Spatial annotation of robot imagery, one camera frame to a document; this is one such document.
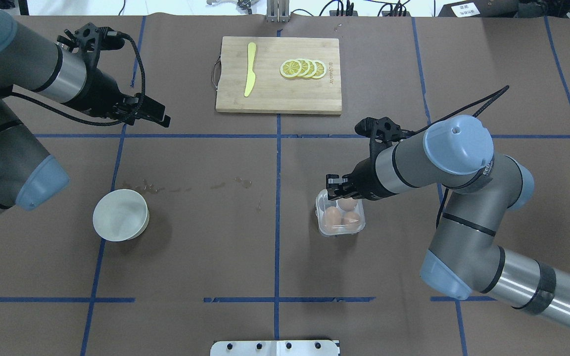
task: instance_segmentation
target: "yellow knife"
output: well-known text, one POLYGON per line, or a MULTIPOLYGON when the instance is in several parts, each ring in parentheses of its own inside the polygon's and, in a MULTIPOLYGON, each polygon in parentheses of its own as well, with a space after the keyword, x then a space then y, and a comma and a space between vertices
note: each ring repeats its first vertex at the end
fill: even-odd
POLYGON ((254 67, 254 56, 256 54, 256 43, 250 42, 247 44, 247 78, 246 78, 246 91, 244 93, 245 97, 249 96, 254 88, 254 81, 256 80, 256 74, 252 70, 254 67))

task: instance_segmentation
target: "lemon slice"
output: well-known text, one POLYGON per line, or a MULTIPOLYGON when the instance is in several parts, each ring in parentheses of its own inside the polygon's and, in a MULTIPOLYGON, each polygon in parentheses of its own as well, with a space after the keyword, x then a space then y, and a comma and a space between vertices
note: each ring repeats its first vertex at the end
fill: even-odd
POLYGON ((283 62, 281 65, 281 75, 285 78, 293 78, 300 74, 303 69, 302 63, 296 59, 283 62))
POLYGON ((316 74, 316 70, 317 70, 316 61, 308 60, 308 62, 309 62, 309 72, 307 72, 307 74, 303 75, 303 78, 311 78, 312 76, 314 76, 316 74))
POLYGON ((320 79, 327 73, 327 66, 322 61, 314 61, 316 72, 312 75, 313 79, 320 79))
POLYGON ((300 70, 300 73, 296 76, 297 77, 303 77, 303 75, 307 75, 309 73, 309 71, 311 70, 311 67, 312 67, 309 59, 297 58, 296 60, 299 61, 300 64, 303 66, 303 68, 300 70))

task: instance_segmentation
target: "wooden cutting board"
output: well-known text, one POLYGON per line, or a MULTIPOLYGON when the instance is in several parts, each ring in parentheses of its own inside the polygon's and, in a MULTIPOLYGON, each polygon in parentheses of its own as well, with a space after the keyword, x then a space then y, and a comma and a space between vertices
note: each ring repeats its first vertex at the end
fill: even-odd
POLYGON ((217 111, 226 113, 301 113, 340 115, 340 50, 338 39, 321 38, 223 38, 217 111), (244 97, 247 44, 256 43, 256 82, 244 97), (281 64, 288 59, 323 61, 327 73, 321 79, 287 79, 281 64))

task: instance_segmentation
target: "clear plastic container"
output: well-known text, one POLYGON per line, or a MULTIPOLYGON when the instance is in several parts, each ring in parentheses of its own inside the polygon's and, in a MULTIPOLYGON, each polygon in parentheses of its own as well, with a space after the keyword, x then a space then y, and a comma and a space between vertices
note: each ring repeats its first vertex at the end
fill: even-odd
POLYGON ((327 190, 316 197, 318 230, 324 236, 353 235, 364 229, 364 208, 362 200, 339 199, 330 201, 327 190))

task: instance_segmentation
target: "brown egg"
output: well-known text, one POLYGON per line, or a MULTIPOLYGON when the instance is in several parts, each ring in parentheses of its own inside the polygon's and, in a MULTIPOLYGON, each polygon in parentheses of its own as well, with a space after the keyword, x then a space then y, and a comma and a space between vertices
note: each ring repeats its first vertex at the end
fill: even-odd
POLYGON ((346 212, 342 217, 344 230, 355 232, 360 227, 360 216, 356 212, 346 212))
POLYGON ((358 205, 358 201, 353 198, 345 198, 339 199, 337 201, 337 205, 344 211, 350 212, 351 210, 355 209, 355 206, 358 205))
POLYGON ((323 215, 323 227, 326 232, 333 234, 337 232, 338 226, 342 222, 342 213, 337 207, 328 207, 323 215))

